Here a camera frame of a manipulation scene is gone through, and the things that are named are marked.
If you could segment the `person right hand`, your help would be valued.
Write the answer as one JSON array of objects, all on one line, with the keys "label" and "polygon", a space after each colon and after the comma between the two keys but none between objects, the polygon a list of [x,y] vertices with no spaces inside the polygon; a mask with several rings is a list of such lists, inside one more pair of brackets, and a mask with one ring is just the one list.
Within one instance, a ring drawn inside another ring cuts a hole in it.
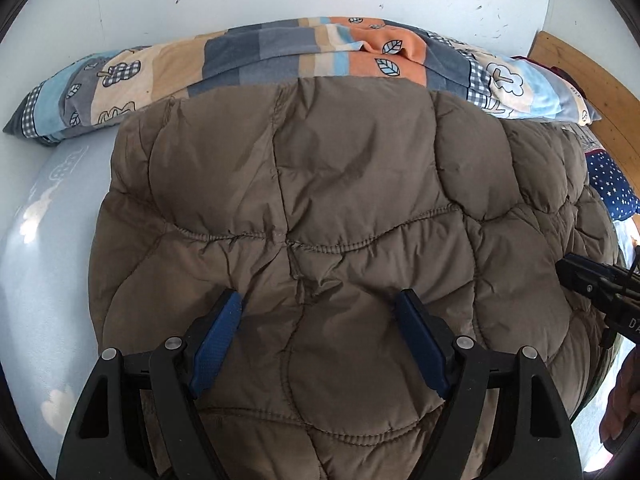
[{"label": "person right hand", "polygon": [[608,405],[600,423],[600,441],[617,439],[631,413],[639,413],[639,347],[629,352],[608,395]]}]

